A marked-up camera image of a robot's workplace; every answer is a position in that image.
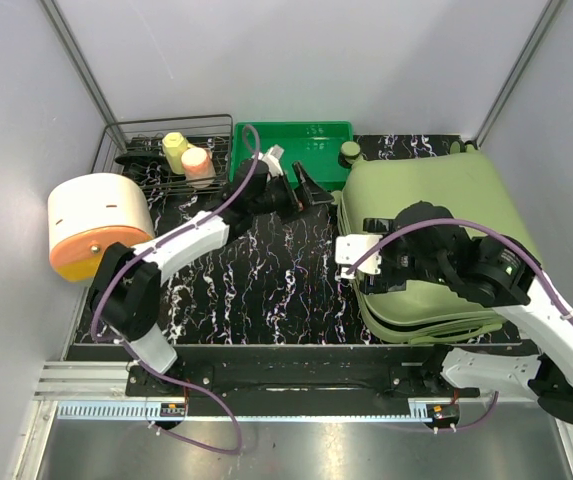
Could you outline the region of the green hard-shell suitcase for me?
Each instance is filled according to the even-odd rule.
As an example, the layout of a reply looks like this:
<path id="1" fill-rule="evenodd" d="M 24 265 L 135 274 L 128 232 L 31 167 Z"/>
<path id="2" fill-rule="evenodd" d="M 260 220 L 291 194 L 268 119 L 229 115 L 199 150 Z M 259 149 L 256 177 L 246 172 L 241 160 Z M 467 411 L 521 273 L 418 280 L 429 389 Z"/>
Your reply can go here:
<path id="1" fill-rule="evenodd" d="M 535 243 L 492 162 L 470 149 L 357 160 L 339 193 L 335 260 L 365 326 L 394 344 L 466 342 L 500 330 L 496 307 L 526 300 Z"/>

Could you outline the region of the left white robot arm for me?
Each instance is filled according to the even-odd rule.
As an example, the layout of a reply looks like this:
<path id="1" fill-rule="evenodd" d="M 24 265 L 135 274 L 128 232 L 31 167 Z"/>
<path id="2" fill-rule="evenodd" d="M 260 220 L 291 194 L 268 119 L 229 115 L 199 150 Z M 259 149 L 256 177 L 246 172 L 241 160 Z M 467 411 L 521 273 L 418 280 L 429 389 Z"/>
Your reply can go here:
<path id="1" fill-rule="evenodd" d="M 161 288 L 179 270 L 242 236 L 257 216 L 276 214 L 282 223 L 333 202 L 301 163 L 293 165 L 297 183 L 273 172 L 263 160 L 247 159 L 205 209 L 166 234 L 127 247 L 106 250 L 93 279 L 87 305 L 92 333 L 104 323 L 141 366 L 147 384 L 162 396 L 181 386 L 178 355 L 158 325 Z"/>

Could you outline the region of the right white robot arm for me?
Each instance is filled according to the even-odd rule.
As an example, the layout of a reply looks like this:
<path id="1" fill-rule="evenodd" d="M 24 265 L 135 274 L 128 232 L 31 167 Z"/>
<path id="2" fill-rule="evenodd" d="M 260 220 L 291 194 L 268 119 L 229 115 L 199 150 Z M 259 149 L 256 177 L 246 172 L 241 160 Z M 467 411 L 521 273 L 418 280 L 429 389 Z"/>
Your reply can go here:
<path id="1" fill-rule="evenodd" d="M 419 374 L 426 393 L 511 393 L 573 425 L 573 309 L 522 243 L 426 201 L 394 218 L 365 218 L 353 237 L 359 243 L 342 275 L 356 278 L 364 294 L 409 282 L 444 288 L 515 324 L 539 349 L 511 357 L 440 346 Z"/>

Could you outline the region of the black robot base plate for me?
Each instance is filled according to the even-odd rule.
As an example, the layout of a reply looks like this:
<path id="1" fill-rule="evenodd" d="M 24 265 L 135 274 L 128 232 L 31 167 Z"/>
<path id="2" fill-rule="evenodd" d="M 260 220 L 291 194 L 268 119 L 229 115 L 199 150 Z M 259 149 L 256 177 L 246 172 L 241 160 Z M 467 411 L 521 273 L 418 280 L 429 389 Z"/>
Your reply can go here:
<path id="1" fill-rule="evenodd" d="M 442 346 L 182 346 L 167 375 L 224 396 L 263 391 L 372 392 L 396 397 L 450 397 L 437 371 Z"/>

